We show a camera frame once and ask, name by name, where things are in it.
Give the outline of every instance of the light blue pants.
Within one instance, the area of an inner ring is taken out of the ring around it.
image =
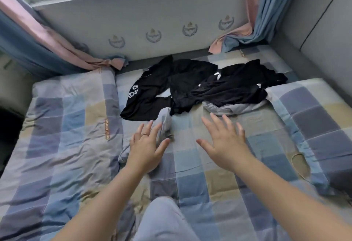
[[[176,203],[168,197],[153,200],[133,241],[200,241]]]

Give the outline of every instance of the finger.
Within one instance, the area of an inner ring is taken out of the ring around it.
[[[236,133],[236,129],[235,126],[233,125],[233,123],[231,122],[231,120],[224,114],[222,116],[223,120],[225,121],[226,125],[227,125],[227,129],[233,133]]]
[[[213,137],[213,135],[215,135],[218,132],[218,129],[215,126],[215,124],[213,124],[211,121],[209,121],[205,117],[202,117],[202,121],[203,121],[205,127],[208,129],[210,135]]]
[[[138,128],[137,128],[137,132],[135,133],[135,136],[134,136],[134,140],[135,141],[138,141],[141,136],[142,136],[142,129],[144,127],[144,123],[141,123]]]
[[[149,136],[150,136],[152,139],[156,140],[156,136],[158,135],[158,132],[159,132],[159,130],[161,129],[161,127],[162,127],[162,123],[158,123],[156,126],[154,126],[154,127],[152,128],[152,130],[150,131]]]
[[[217,126],[217,128],[219,130],[224,130],[225,129],[225,126],[224,126],[223,122],[218,118],[218,116],[216,116],[213,113],[211,113],[210,116],[213,119],[215,125]]]
[[[155,154],[161,158],[164,155],[164,152],[168,147],[169,143],[170,143],[169,138],[166,138],[164,141],[162,141],[159,147],[156,149]]]
[[[240,123],[236,123],[237,125],[237,131],[238,131],[238,135],[243,139],[243,142],[246,141],[246,132],[244,131],[244,128],[242,127],[242,125]]]
[[[205,152],[207,152],[208,154],[212,154],[215,153],[215,148],[206,140],[204,139],[197,139],[197,143],[198,145],[200,145]]]
[[[150,120],[150,122],[143,128],[142,135],[150,134],[150,129],[152,128],[153,120]]]
[[[135,138],[135,136],[136,136],[136,133],[133,134],[133,136],[132,136],[131,139],[130,139],[130,146],[132,146],[132,145],[134,144],[134,138]]]

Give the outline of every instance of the pillow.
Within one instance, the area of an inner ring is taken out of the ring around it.
[[[266,91],[310,166],[309,181],[318,193],[352,197],[352,109],[323,79]]]

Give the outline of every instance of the right hand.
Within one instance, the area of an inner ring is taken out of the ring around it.
[[[197,139],[197,143],[219,167],[231,172],[237,172],[239,168],[247,168],[255,157],[246,144],[243,127],[237,123],[237,134],[235,126],[226,115],[222,118],[227,127],[213,113],[210,116],[214,123],[205,117],[202,117],[202,121],[212,136],[214,146],[204,139]]]

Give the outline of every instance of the black clothing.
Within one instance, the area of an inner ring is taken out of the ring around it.
[[[191,97],[209,101],[218,107],[226,104],[257,104],[266,98],[265,88],[287,82],[284,74],[267,69],[260,64],[260,60],[227,66],[218,72],[220,76],[218,73],[211,75],[192,90]]]
[[[132,86],[121,117],[130,121],[155,120],[161,109],[170,107],[170,114],[189,112],[200,100],[189,93],[201,81],[214,74],[218,67],[210,62],[177,60],[168,56],[147,69]],[[156,97],[170,88],[171,96]]]

